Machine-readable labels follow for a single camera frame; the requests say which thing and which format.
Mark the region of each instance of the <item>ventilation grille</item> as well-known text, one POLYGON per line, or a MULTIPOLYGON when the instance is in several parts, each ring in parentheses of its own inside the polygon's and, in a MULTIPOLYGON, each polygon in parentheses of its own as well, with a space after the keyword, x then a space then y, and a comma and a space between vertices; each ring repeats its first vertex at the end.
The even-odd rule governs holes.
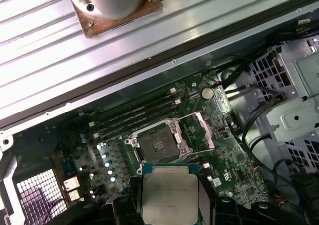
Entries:
POLYGON ((292 141, 286 142, 291 159, 319 171, 319 142, 311 140, 303 140, 303 142, 304 144, 300 144, 298 141, 298 146, 301 145, 303 149, 295 147, 292 141))
POLYGON ((67 209, 52 169, 17 183, 17 188, 25 213, 25 225, 42 225, 46 217, 48 222, 67 209))
POLYGON ((304 142, 308 150, 307 156, 312 166, 319 171, 319 142, 309 140, 304 140, 304 142))
MULTIPOLYGON (((273 51, 273 53, 268 53, 253 62, 252 72, 256 83, 261 87, 278 90, 291 85, 291 81, 287 76, 283 63, 281 59, 278 58, 278 54, 275 51, 273 51)), ((262 93, 265 101, 269 101, 272 98, 272 95, 269 93, 262 93)))

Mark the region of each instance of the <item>cable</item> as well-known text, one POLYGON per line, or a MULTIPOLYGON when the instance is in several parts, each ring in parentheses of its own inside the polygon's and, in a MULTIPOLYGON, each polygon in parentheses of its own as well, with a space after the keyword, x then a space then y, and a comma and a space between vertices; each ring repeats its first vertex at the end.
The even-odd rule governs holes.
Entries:
MULTIPOLYGON (((278 168, 279 168, 280 164, 283 162, 292 163, 292 164, 297 166, 299 171, 304 171, 304 168, 300 164, 298 164, 297 162, 290 160, 290 159, 280 159, 274 164, 274 167, 273 167, 273 171, 276 174, 278 174, 278 168)), ((277 176, 274 176, 274 188, 277 186, 277 183, 278 183, 278 178, 277 178, 277 176)))
POLYGON ((58 205, 58 203, 62 202, 62 201, 66 201, 67 200, 65 198, 62 198, 62 199, 58 199, 57 201, 54 202, 54 204, 52 205, 52 207, 50 207, 49 211, 47 212, 45 218, 44 218, 44 221, 43 221, 43 224, 42 225, 45 225, 45 222, 46 220, 49 218, 50 214, 51 214, 51 210, 58 205))
POLYGON ((273 170, 271 170, 270 168, 268 168, 265 164, 263 164, 255 155, 254 153, 249 149, 247 143, 246 143, 246 136, 247 133, 249 132, 249 130, 251 129, 251 127, 253 126, 253 124, 255 123, 255 121, 257 120, 257 118, 263 114, 265 111, 267 111, 270 107, 274 106, 275 104, 279 103, 280 100, 277 99, 276 97, 273 97, 272 99, 269 100, 269 102, 267 102, 264 106, 260 107, 259 110, 257 110, 255 112, 254 115, 251 116, 251 118, 247 121, 244 130, 243 130, 243 136, 240 142, 240 146, 242 147, 242 149, 254 160, 256 161, 256 163, 263 169, 265 169, 268 173, 272 174, 273 176, 276 176, 278 178, 280 178, 282 181, 284 181, 285 183, 289 184, 292 186, 291 182, 289 180, 287 180, 286 178, 284 178, 283 176, 275 173, 273 170))
POLYGON ((271 90, 271 89, 268 89, 266 87, 261 87, 259 85, 256 85, 256 84, 248 84, 248 85, 244 85, 244 86, 241 86, 241 87, 238 87, 238 88, 235 88, 235 89, 232 89, 232 90, 227 90, 225 91, 226 94, 229 94, 229 93, 234 93, 234 92, 239 92, 239 91, 242 91, 242 90, 245 90, 245 89, 248 89, 248 88, 257 88, 263 92, 267 92, 267 93, 270 93, 272 95, 278 95, 279 92, 278 91, 275 91, 275 90, 271 90))
POLYGON ((262 140, 265 140, 265 139, 271 139, 271 136, 270 134, 265 134, 261 137, 259 137, 258 139, 255 140, 255 142, 252 143, 252 145, 250 146, 250 150, 253 151, 253 149, 255 148, 255 146, 262 140))

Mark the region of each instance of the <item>black cable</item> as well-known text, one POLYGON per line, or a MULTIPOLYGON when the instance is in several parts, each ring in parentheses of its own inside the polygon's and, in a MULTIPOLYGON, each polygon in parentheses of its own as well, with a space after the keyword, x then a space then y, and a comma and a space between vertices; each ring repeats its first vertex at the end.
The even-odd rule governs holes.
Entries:
POLYGON ((290 160, 290 159, 280 159, 280 160, 278 160, 278 161, 274 164, 273 170, 274 170, 276 173, 278 172, 278 168, 279 168, 280 164, 283 163, 283 162, 296 165, 296 167, 297 167, 300 171, 303 171, 303 170, 304 170, 304 168, 303 168, 300 164, 298 164, 297 162, 295 162, 295 161, 293 161, 293 160, 290 160))
POLYGON ((259 137, 258 139, 255 140, 255 142, 252 143, 252 145, 250 146, 250 150, 253 151, 253 149, 255 148, 255 146, 262 140, 265 140, 265 139, 271 139, 271 136, 270 134, 265 134, 261 137, 259 137))
POLYGON ((237 87, 235 89, 226 90, 225 93, 230 94, 230 93, 234 93, 234 92, 239 92, 239 91, 245 90, 247 88, 248 88, 247 86, 240 86, 240 87, 237 87))
POLYGON ((259 48, 257 48, 253 53, 250 53, 246 56, 246 58, 251 58, 250 61, 246 61, 245 63, 239 65, 233 73, 222 82, 223 88, 226 89, 231 84, 233 84, 237 78, 250 66, 251 63, 253 63, 257 58, 263 56, 265 53, 267 53, 267 49, 269 48, 268 45, 263 45, 259 48))
POLYGON ((263 92, 267 92, 267 93, 270 93, 272 95, 278 95, 279 92, 278 91, 275 91, 275 90, 271 90, 269 88, 265 88, 265 87, 262 87, 262 86, 259 86, 259 85, 256 85, 256 84, 248 84, 248 86, 244 85, 244 86, 240 86, 238 88, 235 88, 235 89, 232 89, 232 90, 227 90, 225 91, 226 94, 230 94, 230 93, 234 93, 234 92, 239 92, 239 91, 242 91, 242 90, 245 90, 245 89, 248 89, 248 88, 257 88, 263 92))
POLYGON ((51 210, 58 205, 58 203, 62 202, 62 201, 67 201, 65 198, 62 198, 62 199, 58 199, 57 201, 54 202, 54 204, 50 207, 49 211, 47 212, 44 220, 43 220, 43 224, 42 225, 45 225, 45 222, 47 221, 47 219, 49 218, 50 214, 51 214, 51 210))
MULTIPOLYGON (((297 162, 293 161, 293 160, 290 160, 290 159, 280 159, 278 160, 275 164, 274 164, 274 167, 273 167, 273 171, 278 174, 278 169, 279 169, 279 166, 281 165, 281 163, 283 162, 287 162, 287 163, 292 163, 294 165, 296 165, 296 167, 299 169, 299 171, 303 171, 304 168, 298 164, 297 162)), ((277 183, 278 183, 278 178, 277 176, 274 177, 274 188, 277 186, 277 183)))
POLYGON ((242 147, 242 149, 249 155, 249 157, 251 157, 261 168, 265 169, 268 173, 272 174, 273 176, 276 176, 278 178, 280 178, 281 180, 283 180, 285 183, 289 184, 292 186, 291 182, 289 180, 287 180, 286 178, 284 178, 283 176, 275 173, 272 169, 268 168, 264 163, 262 163, 255 155, 254 153, 249 149, 247 143, 246 143, 246 136, 247 133, 249 132, 249 130, 251 129, 251 127, 253 126, 253 124, 255 123, 255 121, 257 120, 257 118, 263 114, 265 111, 267 111, 270 107, 274 106, 275 104, 279 103, 280 100, 276 97, 273 97, 272 99, 269 100, 269 102, 267 102, 264 106, 260 107, 259 110, 257 110, 255 112, 255 114, 253 116, 251 116, 251 118, 247 121, 244 130, 243 130, 243 136, 242 136, 242 140, 240 143, 240 146, 242 147))

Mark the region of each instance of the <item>metal frame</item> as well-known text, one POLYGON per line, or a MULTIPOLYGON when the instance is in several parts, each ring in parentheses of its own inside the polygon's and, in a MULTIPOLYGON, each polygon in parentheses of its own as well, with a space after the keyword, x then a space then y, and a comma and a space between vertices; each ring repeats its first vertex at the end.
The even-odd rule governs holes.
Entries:
MULTIPOLYGON (((47 111, 44 113, 38 113, 31 118, 28 118, 24 121, 20 121, 19 123, 16 123, 16 124, 13 124, 7 128, 4 128, 2 131, 0 131, 0 139, 3 140, 5 138, 9 137, 10 135, 14 135, 16 133, 22 132, 28 128, 31 128, 35 125, 38 125, 38 124, 40 124, 44 121, 47 121, 49 119, 55 118, 59 115, 62 115, 64 113, 69 112, 71 110, 74 110, 76 108, 79 108, 83 105, 86 105, 90 102, 93 102, 97 99, 100 99, 106 95, 109 95, 109 94, 114 93, 118 90, 127 88, 130 85, 136 84, 136 83, 141 82, 141 81, 145 81, 146 79, 149 79, 155 75, 160 75, 164 71, 177 68, 177 66, 183 65, 186 62, 189 62, 195 58, 197 58, 197 60, 199 60, 199 61, 204 59, 204 58, 207 58, 207 57, 218 58, 219 56, 225 54, 224 48, 227 48, 228 49, 227 53, 229 53, 229 51, 230 51, 229 47, 236 47, 237 46, 238 48, 236 50, 242 49, 243 41, 248 40, 250 43, 252 42, 251 40, 249 40, 250 37, 254 37, 254 38, 262 37, 263 36, 262 33, 265 30, 273 28, 276 25, 280 25, 281 23, 284 23, 284 22, 289 21, 293 18, 296 18, 297 16, 302 15, 304 13, 313 11, 317 8, 319 8, 319 3, 313 3, 313 4, 306 6, 300 10, 293 11, 291 13, 284 15, 284 16, 281 16, 279 18, 276 18, 274 20, 266 22, 260 26, 249 29, 245 32, 239 33, 239 34, 234 35, 230 38, 219 41, 219 42, 214 43, 210 46, 204 47, 204 48, 199 49, 197 51, 191 52, 187 55, 176 58, 176 59, 174 59, 170 62, 167 62, 161 66, 158 66, 158 67, 153 68, 149 71, 143 72, 139 75, 133 76, 129 79, 123 80, 117 84, 110 85, 109 87, 102 89, 102 90, 99 90, 99 91, 96 91, 95 93, 93 93, 93 92, 87 93, 81 99, 76 98, 74 101, 68 102, 68 103, 63 103, 63 104, 59 105, 56 109, 52 109, 51 111, 47 111)), ((175 74, 175 77, 176 77, 176 75, 177 75, 177 77, 181 77, 181 76, 185 76, 186 74, 196 73, 196 71, 202 70, 202 69, 203 68, 201 68, 201 67, 191 67, 191 68, 184 67, 183 70, 179 70, 180 74, 178 74, 178 75, 175 74)), ((1 148, 3 151, 9 149, 9 147, 5 146, 4 144, 1 144, 1 148)))
MULTIPOLYGON (((4 129, 8 125, 12 127, 13 123, 21 123, 34 114, 44 114, 45 110, 51 111, 62 102, 65 105, 81 94, 78 90, 60 99, 60 103, 51 101, 65 92, 106 75, 110 77, 103 79, 104 84, 106 80, 116 84, 136 71, 162 64, 204 43, 229 37, 236 30, 314 1, 162 0, 162 12, 88 40, 82 34, 70 0, 0 0, 3 12, 0 24, 6 32, 0 43, 4 55, 0 74, 6 75, 0 82, 0 127, 3 128, 0 136, 11 133, 4 129), (268 10, 277 5, 276 10, 268 10), (242 20, 254 15, 258 16, 243 24, 242 20)), ((45 118, 53 114, 56 113, 49 112, 45 118)))

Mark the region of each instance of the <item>white label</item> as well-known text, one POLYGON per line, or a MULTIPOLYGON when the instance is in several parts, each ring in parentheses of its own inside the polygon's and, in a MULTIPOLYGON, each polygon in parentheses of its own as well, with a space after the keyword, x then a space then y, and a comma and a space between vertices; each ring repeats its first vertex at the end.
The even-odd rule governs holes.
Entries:
POLYGON ((303 25, 303 24, 307 24, 307 23, 310 23, 310 19, 309 18, 298 21, 298 25, 303 25))
POLYGON ((70 190, 73 190, 73 189, 76 189, 76 188, 80 187, 79 180, 78 180, 78 178, 76 176, 73 177, 73 178, 65 180, 63 182, 63 184, 64 184, 64 187, 65 187, 66 191, 70 191, 70 190))
POLYGON ((69 197, 71 201, 77 200, 80 198, 79 192, 78 190, 74 190, 72 192, 69 193, 69 197))
POLYGON ((215 187, 218 187, 219 185, 221 185, 221 181, 218 177, 213 179, 213 183, 215 187))
POLYGON ((229 176, 228 172, 224 173, 224 178, 226 181, 230 180, 230 176, 229 176))
POLYGON ((204 163, 204 164, 203 164, 203 167, 204 167, 205 169, 208 169, 208 168, 210 167, 210 164, 209 164, 209 163, 204 163))

